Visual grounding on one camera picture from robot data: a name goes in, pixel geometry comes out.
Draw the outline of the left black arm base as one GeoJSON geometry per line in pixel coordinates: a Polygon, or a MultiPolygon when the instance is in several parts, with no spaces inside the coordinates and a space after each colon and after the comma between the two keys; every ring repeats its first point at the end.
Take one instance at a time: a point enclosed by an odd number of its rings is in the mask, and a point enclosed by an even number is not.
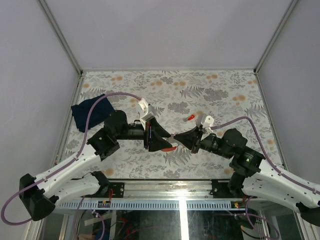
{"type": "Polygon", "coordinates": [[[119,199],[124,197],[124,192],[124,182],[111,182],[101,190],[99,196],[108,199],[119,199]]]}

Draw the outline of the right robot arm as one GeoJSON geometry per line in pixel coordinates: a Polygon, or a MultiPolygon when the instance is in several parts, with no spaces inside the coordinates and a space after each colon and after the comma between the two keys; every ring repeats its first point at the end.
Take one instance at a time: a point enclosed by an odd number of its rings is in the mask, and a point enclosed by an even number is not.
{"type": "Polygon", "coordinates": [[[230,159],[234,173],[227,189],[231,196],[266,199],[293,210],[312,225],[320,225],[319,184],[268,162],[266,156],[246,146],[247,139],[235,128],[228,129],[221,138],[214,133],[206,137],[203,134],[197,126],[173,138],[194,154],[204,150],[230,159]]]}

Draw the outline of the red handled metal keyring holder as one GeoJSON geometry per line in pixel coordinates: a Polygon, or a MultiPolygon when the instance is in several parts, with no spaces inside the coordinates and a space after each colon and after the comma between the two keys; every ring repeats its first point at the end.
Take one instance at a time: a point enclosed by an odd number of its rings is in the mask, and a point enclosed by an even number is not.
{"type": "Polygon", "coordinates": [[[172,134],[170,137],[166,137],[164,138],[164,140],[166,140],[168,143],[171,144],[171,147],[166,147],[164,149],[162,149],[162,152],[171,152],[176,150],[179,146],[183,146],[181,142],[179,142],[178,140],[176,140],[175,135],[172,134]]]}

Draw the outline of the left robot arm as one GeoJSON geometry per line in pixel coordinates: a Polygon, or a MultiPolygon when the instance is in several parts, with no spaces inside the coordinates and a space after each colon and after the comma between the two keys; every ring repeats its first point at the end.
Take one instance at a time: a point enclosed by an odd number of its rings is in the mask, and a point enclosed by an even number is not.
{"type": "Polygon", "coordinates": [[[36,176],[29,173],[19,180],[19,198],[33,221],[50,215],[56,206],[82,196],[105,197],[110,182],[101,171],[93,171],[80,179],[75,176],[86,168],[102,162],[119,148],[120,140],[139,140],[149,152],[172,147],[166,140],[171,135],[150,116],[147,120],[128,123],[122,110],[112,112],[104,126],[87,140],[80,154],[36,176]]]}

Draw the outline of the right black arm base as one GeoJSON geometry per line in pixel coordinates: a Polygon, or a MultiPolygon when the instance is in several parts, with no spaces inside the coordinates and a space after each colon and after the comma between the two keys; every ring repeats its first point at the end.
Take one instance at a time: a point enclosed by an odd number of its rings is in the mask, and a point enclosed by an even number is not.
{"type": "Polygon", "coordinates": [[[245,196],[241,181],[231,179],[212,179],[210,195],[214,199],[242,199],[245,196]]]}

